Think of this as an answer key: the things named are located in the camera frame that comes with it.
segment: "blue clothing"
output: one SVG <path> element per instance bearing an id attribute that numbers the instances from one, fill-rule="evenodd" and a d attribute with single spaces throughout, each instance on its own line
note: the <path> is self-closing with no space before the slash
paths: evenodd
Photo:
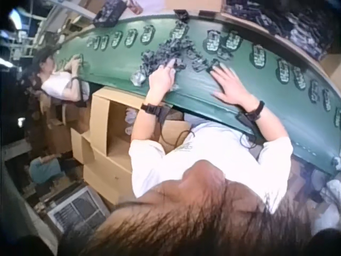
<path id="1" fill-rule="evenodd" d="M 42 164 L 39 157 L 31 161 L 29 172 L 34 183 L 42 184 L 62 171 L 56 158 Z"/>

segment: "white shirt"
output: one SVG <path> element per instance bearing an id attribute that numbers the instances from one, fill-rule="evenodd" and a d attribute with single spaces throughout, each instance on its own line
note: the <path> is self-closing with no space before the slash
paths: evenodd
<path id="1" fill-rule="evenodd" d="M 207 160 L 222 170 L 225 178 L 253 190 L 273 213 L 287 191 L 293 147 L 288 137 L 266 142 L 258 161 L 242 145 L 246 136 L 227 126 L 206 122 L 192 129 L 183 145 L 167 155 L 161 144 L 133 140 L 132 186 L 136 197 L 166 180 L 182 179 L 183 173 L 199 160 Z"/>
<path id="2" fill-rule="evenodd" d="M 68 100 L 63 96 L 65 88 L 71 88 L 71 74 L 69 72 L 53 73 L 48 80 L 42 84 L 42 89 L 50 96 L 60 100 Z M 90 86 L 88 82 L 82 81 L 83 99 L 88 100 L 90 93 Z"/>

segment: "hand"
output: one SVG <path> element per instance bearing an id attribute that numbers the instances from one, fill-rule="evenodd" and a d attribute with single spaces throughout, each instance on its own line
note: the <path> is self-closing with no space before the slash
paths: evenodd
<path id="1" fill-rule="evenodd" d="M 74 59 L 71 62 L 71 72 L 72 72 L 72 74 L 77 75 L 78 70 L 79 70 L 79 66 L 80 66 L 80 59 Z"/>
<path id="2" fill-rule="evenodd" d="M 159 105 L 165 94 L 172 88 L 175 79 L 173 68 L 175 59 L 172 59 L 165 67 L 160 67 L 149 76 L 149 92 L 145 103 Z"/>
<path id="3" fill-rule="evenodd" d="M 68 63 L 65 64 L 64 66 L 64 70 L 71 70 L 71 64 L 74 60 L 76 60 L 77 58 L 79 58 L 79 54 L 75 54 L 72 56 L 71 60 L 69 60 Z"/>
<path id="4" fill-rule="evenodd" d="M 242 107 L 250 98 L 251 94 L 245 89 L 238 76 L 222 63 L 221 68 L 214 67 L 210 74 L 222 86 L 222 92 L 214 92 L 213 96 L 233 105 L 241 105 Z"/>

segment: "green conveyor belt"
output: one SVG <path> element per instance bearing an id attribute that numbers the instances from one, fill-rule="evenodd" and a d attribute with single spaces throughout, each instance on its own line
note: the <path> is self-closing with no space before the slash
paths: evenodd
<path id="1" fill-rule="evenodd" d="M 114 28 L 95 28 L 86 31 L 62 45 L 59 53 L 55 55 L 56 63 L 82 53 L 84 57 L 83 68 L 80 71 L 82 79 L 145 95 L 148 83 L 136 87 L 131 83 L 130 76 L 142 63 L 141 52 L 156 50 L 160 43 L 169 38 L 175 21 L 174 17 L 169 16 L 135 18 L 122 21 Z M 153 25 L 156 31 L 152 41 L 148 45 L 143 45 L 140 37 L 146 25 Z M 133 46 L 127 48 L 125 38 L 127 31 L 132 28 L 137 29 L 139 34 Z M 238 32 L 243 41 L 238 50 L 232 53 L 233 59 L 223 62 L 233 68 L 252 94 L 265 101 L 266 105 L 280 117 L 293 142 L 294 154 L 329 174 L 335 174 L 332 159 L 339 156 L 340 128 L 334 125 L 334 118 L 336 108 L 341 107 L 341 99 L 328 82 L 295 54 L 252 30 L 228 23 L 191 19 L 187 35 L 194 41 L 197 50 L 209 61 L 217 58 L 216 54 L 209 54 L 203 48 L 207 31 L 211 29 L 221 31 L 222 37 L 227 36 L 231 29 Z M 113 49 L 111 42 L 116 31 L 122 31 L 123 37 L 120 44 Z M 102 38 L 106 35 L 109 36 L 109 43 L 105 50 L 87 47 L 89 38 L 97 36 Z M 266 63 L 263 69 L 255 68 L 250 62 L 253 44 L 261 44 L 265 48 Z M 280 58 L 289 63 L 290 76 L 287 84 L 280 83 L 276 75 Z M 238 111 L 236 107 L 227 106 L 210 95 L 213 91 L 219 90 L 211 76 L 206 71 L 195 72 L 190 60 L 185 62 L 188 64 L 187 68 L 176 75 L 176 83 L 180 88 L 169 93 L 166 102 L 251 133 L 249 128 L 235 119 Z M 303 71 L 305 90 L 299 90 L 294 84 L 293 65 Z M 308 96 L 311 80 L 318 83 L 320 97 L 317 103 L 312 103 Z M 326 111 L 323 107 L 323 89 L 330 91 L 331 111 Z"/>

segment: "wristwatch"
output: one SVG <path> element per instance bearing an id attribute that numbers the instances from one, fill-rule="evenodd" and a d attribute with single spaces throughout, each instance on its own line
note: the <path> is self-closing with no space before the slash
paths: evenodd
<path id="1" fill-rule="evenodd" d="M 249 113 L 245 113 L 245 116 L 247 117 L 247 119 L 249 119 L 251 122 L 258 120 L 261 117 L 261 112 L 264 108 L 264 105 L 265 105 L 264 101 L 261 100 L 259 102 L 258 107 L 255 110 Z"/>
<path id="2" fill-rule="evenodd" d="M 141 109 L 144 110 L 146 113 L 151 114 L 151 115 L 155 115 L 157 117 L 159 117 L 159 115 L 162 111 L 161 106 L 155 106 L 152 104 L 148 104 L 148 105 L 142 104 Z"/>

